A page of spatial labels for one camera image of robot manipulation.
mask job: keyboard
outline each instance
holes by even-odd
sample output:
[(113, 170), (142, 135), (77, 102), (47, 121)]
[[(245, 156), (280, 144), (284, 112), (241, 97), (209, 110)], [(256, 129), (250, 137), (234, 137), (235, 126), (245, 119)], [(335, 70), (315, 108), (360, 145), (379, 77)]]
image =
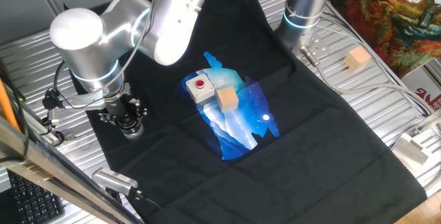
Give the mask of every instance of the keyboard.
[(21, 224), (45, 224), (63, 216), (60, 198), (8, 170)]

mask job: small wooden cube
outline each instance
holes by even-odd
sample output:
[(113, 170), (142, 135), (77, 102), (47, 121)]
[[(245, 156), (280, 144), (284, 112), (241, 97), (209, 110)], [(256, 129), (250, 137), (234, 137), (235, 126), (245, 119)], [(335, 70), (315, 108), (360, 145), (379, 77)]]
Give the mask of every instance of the small wooden cube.
[(217, 90), (216, 99), (222, 113), (235, 110), (239, 106), (239, 98), (233, 86)]
[(363, 68), (371, 59), (371, 55), (362, 47), (351, 50), (343, 60), (351, 71)]

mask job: orange object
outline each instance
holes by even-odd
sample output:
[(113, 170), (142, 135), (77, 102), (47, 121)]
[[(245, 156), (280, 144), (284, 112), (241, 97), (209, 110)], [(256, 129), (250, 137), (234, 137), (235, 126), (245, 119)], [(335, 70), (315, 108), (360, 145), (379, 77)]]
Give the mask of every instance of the orange object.
[(5, 113), (6, 120), (18, 131), (20, 131), (19, 124), (15, 119), (14, 110), (12, 110), (11, 102), (9, 101), (8, 93), (6, 92), (3, 81), (0, 79), (0, 105)]
[(359, 46), (356, 49), (351, 50), (343, 60), (347, 67), (351, 69), (351, 71), (356, 71), (360, 68), (363, 68), (367, 62), (371, 59), (371, 55), (366, 52), (366, 50)]
[(239, 106), (239, 98), (233, 86), (217, 90), (216, 99), (222, 113), (235, 110)]

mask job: robotic arm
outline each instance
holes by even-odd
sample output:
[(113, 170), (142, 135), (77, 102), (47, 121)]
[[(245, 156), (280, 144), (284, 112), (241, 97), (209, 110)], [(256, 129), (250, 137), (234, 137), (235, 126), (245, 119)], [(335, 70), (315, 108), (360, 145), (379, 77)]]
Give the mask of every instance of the robotic arm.
[(303, 57), (300, 48), (312, 44), (312, 34), (327, 0), (286, 0), (285, 12), (276, 30), (283, 43), (297, 57)]
[(58, 92), (48, 92), (46, 102), (57, 103), (48, 107), (50, 116), (57, 108), (103, 110), (103, 121), (119, 126), (129, 138), (138, 136), (147, 112), (132, 97), (119, 58), (139, 43), (138, 50), (157, 63), (176, 63), (187, 49), (203, 2), (113, 0), (101, 16), (84, 8), (61, 13), (50, 26), (51, 40), (89, 94), (62, 101)]

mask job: metal grid surface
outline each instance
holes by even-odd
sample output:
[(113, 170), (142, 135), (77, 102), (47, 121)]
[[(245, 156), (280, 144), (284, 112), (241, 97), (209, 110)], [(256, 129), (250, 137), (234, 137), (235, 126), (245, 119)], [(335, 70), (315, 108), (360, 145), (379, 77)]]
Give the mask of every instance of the metal grid surface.
[[(259, 0), (269, 23), (282, 19), (285, 0)], [(332, 32), (318, 28), (317, 33), (329, 48), (329, 55), (319, 58), (326, 75), (337, 86), (346, 89), (358, 88), (374, 83), (388, 83), (389, 78), (374, 61), (357, 73), (350, 72), (343, 63), (348, 51), (358, 46), (345, 31), (328, 21), (321, 21), (319, 26), (335, 30)], [(48, 31), (38, 33), (26, 39), (0, 47), (0, 58), (6, 64), (19, 90), (26, 96), (26, 105), (38, 116), (44, 117), (46, 110), (41, 104), (44, 92), (52, 86), (54, 72), (61, 62), (61, 56), (50, 41)], [(76, 94), (68, 69), (59, 76), (59, 88), (66, 97)], [(391, 89), (379, 89), (371, 92), (342, 96), (361, 116), (369, 127), (388, 145), (408, 128), (422, 120), (411, 104), (401, 93)], [(103, 151), (84, 111), (60, 111), (61, 124), (57, 130), (69, 130), (75, 135), (75, 141), (63, 144), (59, 150), (88, 176), (100, 167), (108, 167)], [(440, 137), (429, 131), (420, 135), (419, 142), (432, 152), (425, 164), (424, 172), (418, 177), (423, 183), (430, 180), (441, 169)], [(0, 190), (9, 188), (9, 179), (4, 168), (0, 169)], [(123, 198), (124, 206), (132, 213), (132, 206)], [(64, 201), (66, 215), (54, 223), (99, 223), (87, 212)]]

